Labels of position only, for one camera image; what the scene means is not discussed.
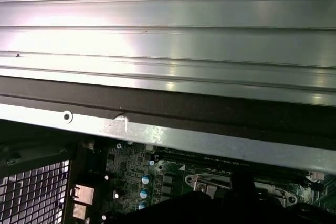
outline screw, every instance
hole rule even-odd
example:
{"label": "screw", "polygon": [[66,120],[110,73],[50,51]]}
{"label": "screw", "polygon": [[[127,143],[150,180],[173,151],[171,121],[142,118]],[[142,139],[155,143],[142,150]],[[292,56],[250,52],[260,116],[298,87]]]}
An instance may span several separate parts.
{"label": "screw", "polygon": [[73,118],[73,116],[72,116],[71,111],[66,110],[66,111],[63,112],[63,120],[66,123],[70,123],[72,121],[72,118]]}
{"label": "screw", "polygon": [[204,187],[203,185],[198,185],[198,186],[196,187],[196,190],[197,190],[197,191],[205,191],[205,187]]}
{"label": "screw", "polygon": [[289,198],[288,198],[288,201],[289,201],[290,203],[293,204],[293,203],[295,203],[296,200],[295,200],[294,197],[289,197]]}

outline capacitor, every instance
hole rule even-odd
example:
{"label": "capacitor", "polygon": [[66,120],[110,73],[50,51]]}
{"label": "capacitor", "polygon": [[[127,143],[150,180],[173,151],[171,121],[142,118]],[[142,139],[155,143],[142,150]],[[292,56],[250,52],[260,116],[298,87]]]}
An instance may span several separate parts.
{"label": "capacitor", "polygon": [[106,212],[105,214],[103,214],[103,215],[101,216],[101,219],[102,219],[102,220],[107,220],[107,219],[109,219],[111,216],[112,216],[112,211],[108,211],[108,212]]}
{"label": "capacitor", "polygon": [[113,191],[113,198],[114,199],[120,199],[124,195],[125,195],[124,190],[116,189],[116,190]]}
{"label": "capacitor", "polygon": [[140,192],[140,198],[146,199],[150,194],[150,191],[148,188],[143,188]]}
{"label": "capacitor", "polygon": [[141,179],[141,182],[144,184],[144,185],[147,185],[151,182],[151,179],[152,179],[152,176],[150,174],[146,174],[146,175],[143,175],[142,179]]}
{"label": "capacitor", "polygon": [[138,209],[141,210],[141,209],[143,209],[143,208],[148,207],[148,205],[149,205],[148,202],[145,201],[145,200],[143,200],[142,202],[140,202],[140,204],[139,204],[139,206],[138,206]]}

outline circuit component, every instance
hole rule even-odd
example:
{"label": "circuit component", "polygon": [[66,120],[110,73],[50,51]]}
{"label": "circuit component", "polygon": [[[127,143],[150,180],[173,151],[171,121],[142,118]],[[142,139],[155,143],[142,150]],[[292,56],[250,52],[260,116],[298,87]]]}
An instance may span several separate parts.
{"label": "circuit component", "polygon": [[174,181],[174,176],[171,174],[164,174],[162,182],[165,184],[172,184]]}
{"label": "circuit component", "polygon": [[169,200],[169,199],[171,199],[172,197],[170,197],[170,196],[168,196],[168,195],[161,195],[161,197],[160,197],[160,202],[163,202],[163,201],[165,201],[165,200]]}
{"label": "circuit component", "polygon": [[146,174],[142,177],[141,179],[141,182],[144,184],[144,185],[147,185],[149,184],[151,181],[151,175],[150,174]]}
{"label": "circuit component", "polygon": [[171,194],[172,193],[172,190],[173,190],[173,187],[169,186],[169,185],[164,185],[162,186],[161,188],[161,192],[163,194]]}
{"label": "circuit component", "polygon": [[140,192],[140,198],[147,199],[150,195],[150,190],[148,188],[143,188]]}
{"label": "circuit component", "polygon": [[143,201],[140,202],[140,204],[139,204],[139,206],[138,206],[138,209],[141,210],[141,209],[143,209],[143,208],[148,207],[148,205],[149,205],[149,204],[148,204],[148,201],[143,200]]}

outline metal rail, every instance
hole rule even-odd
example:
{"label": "metal rail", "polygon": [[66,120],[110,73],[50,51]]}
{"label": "metal rail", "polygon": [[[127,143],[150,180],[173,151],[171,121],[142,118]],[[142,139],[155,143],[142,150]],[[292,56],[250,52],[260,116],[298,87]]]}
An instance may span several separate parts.
{"label": "metal rail", "polygon": [[0,75],[336,105],[336,0],[0,0]]}

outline green circuit board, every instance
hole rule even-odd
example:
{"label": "green circuit board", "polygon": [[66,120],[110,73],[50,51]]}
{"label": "green circuit board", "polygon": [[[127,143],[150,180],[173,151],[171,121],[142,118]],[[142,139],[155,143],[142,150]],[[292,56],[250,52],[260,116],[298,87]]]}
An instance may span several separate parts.
{"label": "green circuit board", "polygon": [[[185,182],[187,175],[198,173],[211,173],[230,176],[230,172],[209,168],[206,165],[193,164],[193,156],[183,154],[182,160],[173,158],[158,158],[155,156],[158,149],[151,145],[127,144],[116,142],[103,148],[105,167],[107,174],[113,174],[114,179],[108,183],[107,193],[101,198],[100,212],[112,211],[113,213],[127,213],[136,211],[142,202],[148,206],[157,204],[163,200],[192,191],[193,188]],[[175,150],[165,149],[165,154],[174,154]],[[149,183],[144,184],[142,177],[149,175]],[[299,184],[284,183],[283,181],[269,181],[282,189],[295,194],[299,202],[308,202],[317,205],[329,212],[336,210],[336,177],[325,175],[321,183],[325,184],[325,192],[316,193],[310,188],[303,188]],[[122,188],[123,197],[113,198],[115,188]],[[146,188],[148,196],[141,198],[140,192]]]}

